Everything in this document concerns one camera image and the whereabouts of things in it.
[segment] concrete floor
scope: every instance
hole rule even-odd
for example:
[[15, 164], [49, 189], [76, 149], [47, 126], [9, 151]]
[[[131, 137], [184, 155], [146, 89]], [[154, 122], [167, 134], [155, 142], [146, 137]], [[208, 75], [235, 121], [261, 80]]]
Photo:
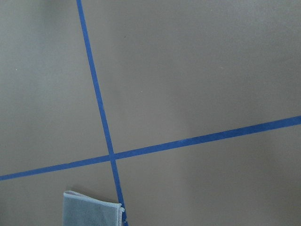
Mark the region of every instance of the concrete floor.
[[[83, 0], [115, 153], [301, 112], [296, 0]], [[0, 1], [0, 176], [108, 155], [75, 0]], [[117, 161], [130, 226], [301, 225], [301, 125]], [[110, 162], [0, 181], [0, 225], [118, 202]]]

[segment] cloth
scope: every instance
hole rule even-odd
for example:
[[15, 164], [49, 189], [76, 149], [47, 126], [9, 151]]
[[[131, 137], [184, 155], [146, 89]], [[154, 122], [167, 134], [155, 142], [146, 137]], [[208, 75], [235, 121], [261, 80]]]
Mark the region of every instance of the cloth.
[[124, 208], [120, 203], [103, 202], [83, 194], [63, 194], [63, 226], [121, 226]]

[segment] blue tape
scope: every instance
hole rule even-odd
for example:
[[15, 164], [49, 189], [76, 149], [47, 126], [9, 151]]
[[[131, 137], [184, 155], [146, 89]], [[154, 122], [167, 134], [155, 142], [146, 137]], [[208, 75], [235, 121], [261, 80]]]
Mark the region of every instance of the blue tape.
[[28, 171], [24, 171], [24, 172], [7, 174], [7, 175], [0, 176], [0, 181], [14, 179], [14, 178], [27, 177], [27, 176], [32, 176], [32, 175], [41, 174], [41, 173], [66, 170], [66, 169], [71, 169], [71, 168], [75, 168], [75, 167], [101, 163], [101, 162], [105, 162], [105, 161], [110, 161], [110, 157], [108, 155], [102, 156], [102, 157], [96, 157], [96, 158], [92, 158], [92, 159], [75, 161], [75, 162], [66, 163], [66, 164], [43, 167], [43, 168], [39, 168], [39, 169], [32, 169], [32, 170], [28, 170]]
[[[148, 153], [152, 153], [152, 152], [165, 151], [165, 150], [169, 150], [169, 149], [173, 149], [173, 148], [177, 148], [177, 147], [196, 145], [196, 144], [201, 144], [201, 143], [206, 143], [206, 142], [211, 142], [211, 141], [216, 141], [216, 140], [222, 140], [222, 139], [227, 139], [227, 138], [231, 138], [231, 137], [239, 137], [239, 136], [243, 136], [243, 135], [265, 132], [268, 130], [280, 129], [280, 128], [296, 126], [296, 125], [301, 125], [301, 116], [292, 117], [292, 118], [288, 118], [288, 119], [282, 119], [282, 120], [278, 120], [278, 121], [267, 122], [267, 123], [262, 123], [262, 124], [243, 127], [243, 128], [239, 128], [239, 129], [227, 130], [224, 132], [213, 133], [213, 134], [209, 134], [209, 135], [205, 135], [205, 136], [178, 140], [178, 141], [169, 142], [169, 143], [165, 143], [165, 144], [161, 144], [161, 145], [154, 145], [154, 146], [139, 148], [139, 149], [135, 149], [132, 151], [116, 153], [115, 158], [123, 159], [123, 158], [128, 158], [128, 157], [134, 157], [134, 156], [148, 154]], [[60, 165], [33, 169], [33, 170], [19, 172], [19, 173], [3, 175], [3, 176], [0, 176], [0, 181], [14, 179], [14, 178], [20, 178], [20, 177], [26, 177], [26, 176], [31, 176], [31, 175], [35, 175], [35, 174], [41, 174], [41, 173], [54, 172], [54, 171], [58, 171], [58, 170], [71, 169], [71, 168], [80, 167], [80, 166], [87, 166], [87, 165], [106, 162], [106, 161], [110, 161], [110, 160], [111, 160], [110, 156], [105, 155], [105, 156], [96, 157], [96, 158], [92, 158], [92, 159], [75, 161], [75, 162], [71, 162], [71, 163], [67, 163], [67, 164], [60, 164]]]
[[262, 123], [262, 124], [258, 124], [258, 125], [247, 126], [247, 127], [243, 127], [243, 128], [227, 130], [224, 132], [213, 133], [213, 134], [208, 134], [208, 135], [204, 135], [204, 136], [193, 137], [193, 138], [189, 138], [189, 139], [178, 140], [178, 141], [173, 141], [173, 142], [164, 143], [164, 144], [160, 144], [160, 145], [154, 145], [154, 146], [134, 149], [131, 151], [116, 153], [115, 159], [124, 159], [124, 158], [128, 158], [128, 157], [142, 155], [142, 154], [160, 152], [160, 151], [165, 151], [165, 150], [169, 150], [169, 149], [173, 149], [173, 148], [207, 143], [207, 142], [227, 139], [227, 138], [231, 138], [231, 137], [239, 137], [239, 136], [243, 136], [243, 135], [247, 135], [247, 134], [259, 133], [259, 132], [264, 132], [264, 131], [268, 131], [268, 130], [272, 130], [272, 129], [279, 129], [279, 128], [300, 125], [300, 124], [301, 124], [301, 116], [297, 116], [297, 117], [292, 117], [292, 118], [288, 118], [288, 119], [271, 121], [271, 122]]
[[[104, 136], [105, 136], [105, 140], [106, 140], [108, 151], [109, 151], [109, 157], [110, 157], [110, 161], [111, 161], [111, 167], [112, 167], [112, 171], [113, 171], [118, 201], [122, 204], [122, 207], [125, 208], [121, 185], [120, 185], [119, 174], [118, 174], [118, 168], [116, 165], [112, 140], [111, 140], [110, 131], [109, 131], [109, 126], [108, 126], [107, 118], [106, 118], [105, 111], [104, 111], [103, 99], [102, 99], [102, 95], [100, 92], [96, 69], [95, 69], [95, 65], [94, 65], [92, 49], [91, 49], [89, 35], [88, 35], [88, 31], [87, 31], [84, 10], [83, 10], [81, 0], [77, 0], [76, 2], [77, 2], [77, 6], [78, 6], [79, 19], [80, 19], [81, 28], [83, 31], [84, 42], [85, 42], [85, 46], [86, 46], [88, 62], [90, 65], [90, 71], [91, 71], [91, 75], [92, 75], [92, 81], [93, 81], [93, 85], [94, 85], [95, 95], [96, 95], [99, 113], [100, 113], [102, 124], [103, 124]], [[122, 215], [122, 220], [123, 220], [125, 226], [127, 226], [126, 218], [127, 218], [126, 212], [124, 212], [124, 214]]]

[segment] microfiber cloth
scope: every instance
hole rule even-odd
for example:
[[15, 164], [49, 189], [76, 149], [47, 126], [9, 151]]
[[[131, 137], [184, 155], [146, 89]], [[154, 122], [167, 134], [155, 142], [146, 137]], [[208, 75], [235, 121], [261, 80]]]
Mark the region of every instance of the microfiber cloth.
[[121, 226], [124, 208], [120, 203], [103, 202], [73, 191], [63, 196], [63, 226]]

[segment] gray floor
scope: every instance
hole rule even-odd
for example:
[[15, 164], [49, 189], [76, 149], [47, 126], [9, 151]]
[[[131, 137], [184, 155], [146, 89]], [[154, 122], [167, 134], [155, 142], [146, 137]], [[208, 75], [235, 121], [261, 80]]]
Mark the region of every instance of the gray floor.
[[[83, 0], [115, 153], [300, 115], [300, 1]], [[0, 1], [0, 175], [108, 154], [75, 0]], [[301, 126], [117, 160], [130, 226], [301, 225]], [[117, 202], [109, 162], [0, 181], [0, 225]]]

